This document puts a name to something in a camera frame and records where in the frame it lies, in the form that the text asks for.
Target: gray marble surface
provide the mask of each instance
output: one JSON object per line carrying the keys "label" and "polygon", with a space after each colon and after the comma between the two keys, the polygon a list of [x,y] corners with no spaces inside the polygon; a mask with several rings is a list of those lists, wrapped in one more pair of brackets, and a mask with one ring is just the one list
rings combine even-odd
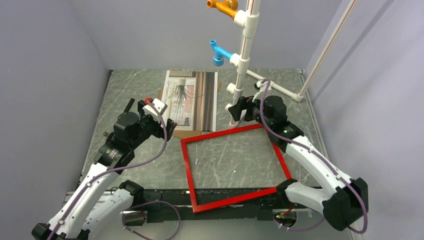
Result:
{"label": "gray marble surface", "polygon": [[[292,92],[299,92],[302,87],[295,69],[252,69],[252,71],[274,80]],[[135,98],[136,101],[146,97],[154,98],[165,82],[166,72],[165,69],[112,72],[99,111],[82,177],[87,174],[99,147],[105,143],[106,137],[103,133],[113,131],[113,125],[118,115],[124,110],[130,98]],[[218,91],[217,98],[217,131],[228,129],[231,116],[224,107],[232,102],[232,96],[225,91],[225,88],[229,83],[235,82],[236,76],[235,69],[218,71],[218,80],[222,82],[222,86]],[[256,91],[253,87],[255,82],[254,78],[246,76],[244,96],[255,94]],[[287,105],[288,119],[299,126],[312,144],[322,151],[308,102],[306,100],[296,102],[276,90],[272,90],[270,94],[283,98]],[[137,111],[136,104],[132,106],[131,111]],[[243,122],[241,126],[255,123],[253,121]],[[131,164],[144,162],[157,154],[162,143],[162,139],[150,137],[136,149],[135,159]],[[188,154],[196,188],[272,187],[286,179],[274,149],[262,128],[190,143]],[[308,186],[318,186],[317,181],[297,161],[288,155],[284,155],[284,158],[293,178]],[[164,153],[155,161],[138,168],[125,170],[112,186],[118,186],[127,179],[148,189],[188,188],[180,139],[173,137],[168,142]]]}

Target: blue valve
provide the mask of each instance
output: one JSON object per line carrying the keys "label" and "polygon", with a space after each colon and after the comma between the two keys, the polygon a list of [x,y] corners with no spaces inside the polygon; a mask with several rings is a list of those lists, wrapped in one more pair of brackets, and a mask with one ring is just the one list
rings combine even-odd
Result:
{"label": "blue valve", "polygon": [[215,52],[213,56],[213,64],[217,67],[224,65],[224,58],[227,58],[228,60],[230,60],[231,56],[234,54],[234,53],[230,53],[226,51],[224,48],[220,46],[217,46],[217,41],[215,40],[210,41],[210,46],[212,47],[212,50]]}

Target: table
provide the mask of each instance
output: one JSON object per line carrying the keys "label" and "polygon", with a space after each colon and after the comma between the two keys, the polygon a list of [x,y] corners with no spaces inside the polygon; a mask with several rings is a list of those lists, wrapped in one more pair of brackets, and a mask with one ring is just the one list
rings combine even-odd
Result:
{"label": "table", "polygon": [[[296,69],[251,70],[292,92],[297,93],[302,87]],[[163,87],[166,72],[166,69],[130,69],[112,72],[81,177],[87,174],[99,147],[105,143],[104,132],[113,131],[117,117],[130,98],[136,101],[147,97],[154,98]],[[222,82],[222,86],[217,94],[217,131],[228,129],[231,116],[224,107],[232,102],[232,95],[226,92],[225,88],[229,83],[235,82],[236,76],[235,69],[218,71],[218,81]],[[256,90],[253,87],[255,82],[254,78],[246,76],[243,96],[255,94]],[[288,120],[302,129],[312,144],[323,152],[323,144],[309,101],[304,99],[302,102],[296,102],[276,90],[272,90],[269,94],[283,98],[287,106]],[[132,106],[131,111],[137,112],[137,104]],[[241,126],[255,123],[255,121],[243,122]],[[162,143],[162,139],[151,136],[135,150],[135,158],[130,164],[148,160],[157,154]],[[196,188],[265,188],[276,186],[286,179],[263,128],[191,143],[187,147]],[[284,155],[284,158],[293,178],[310,187],[318,186],[318,182],[297,161],[288,155]],[[110,187],[119,186],[125,180],[136,182],[145,189],[187,189],[180,139],[173,137],[158,159],[147,165],[124,171]]]}

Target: red square frame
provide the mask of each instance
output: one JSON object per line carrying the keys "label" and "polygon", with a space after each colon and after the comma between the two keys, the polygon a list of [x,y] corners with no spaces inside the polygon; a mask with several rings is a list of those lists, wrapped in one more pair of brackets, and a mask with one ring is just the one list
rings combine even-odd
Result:
{"label": "red square frame", "polygon": [[[236,133],[246,132],[246,131],[250,131],[254,129],[260,129],[262,127],[263,126],[261,124],[257,123],[253,125],[247,125],[247,126],[227,129],[223,131],[216,131],[216,132],[212,132],[212,133],[208,133],[204,135],[181,139],[182,156],[184,158],[185,173],[187,174],[188,190],[190,191],[190,200],[191,200],[191,205],[193,208],[193,213],[201,213],[208,210],[217,209],[220,207],[225,207],[225,206],[240,203],[243,201],[274,194],[277,192],[276,187],[270,187],[270,188],[262,189],[259,191],[254,191],[254,192],[250,192],[250,193],[242,194],[239,196],[230,197],[230,198],[226,198],[223,200],[214,201],[214,202],[210,202],[210,203],[206,203],[202,205],[198,205],[197,199],[196,199],[195,183],[193,181],[192,170],[190,168],[190,160],[189,160],[189,152],[187,150],[187,144],[198,142],[205,139],[212,139],[212,138],[222,137],[222,136],[226,136],[230,134],[236,134]],[[292,176],[290,174],[289,168],[286,165],[286,162],[284,161],[284,158],[280,152],[280,149],[274,144],[272,144],[272,147],[274,148],[278,161],[282,167],[282,170],[284,171],[285,177],[287,179],[291,179]]]}

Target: pipe fitting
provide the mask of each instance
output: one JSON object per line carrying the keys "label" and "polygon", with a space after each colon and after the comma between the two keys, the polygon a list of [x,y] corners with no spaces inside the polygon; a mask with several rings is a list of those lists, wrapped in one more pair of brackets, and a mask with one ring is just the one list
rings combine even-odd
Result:
{"label": "pipe fitting", "polygon": [[213,64],[217,67],[220,67],[224,64],[224,58],[227,58],[228,60],[231,59],[231,56],[233,53],[230,53],[226,51],[224,48],[217,46],[217,41],[211,40],[210,46],[212,47],[212,50],[214,51],[213,55]]}
{"label": "pipe fitting", "polygon": [[237,0],[225,0],[225,1],[215,1],[208,0],[206,3],[208,8],[216,8],[221,13],[230,16],[232,19],[236,16],[237,8],[239,7],[239,3]]}

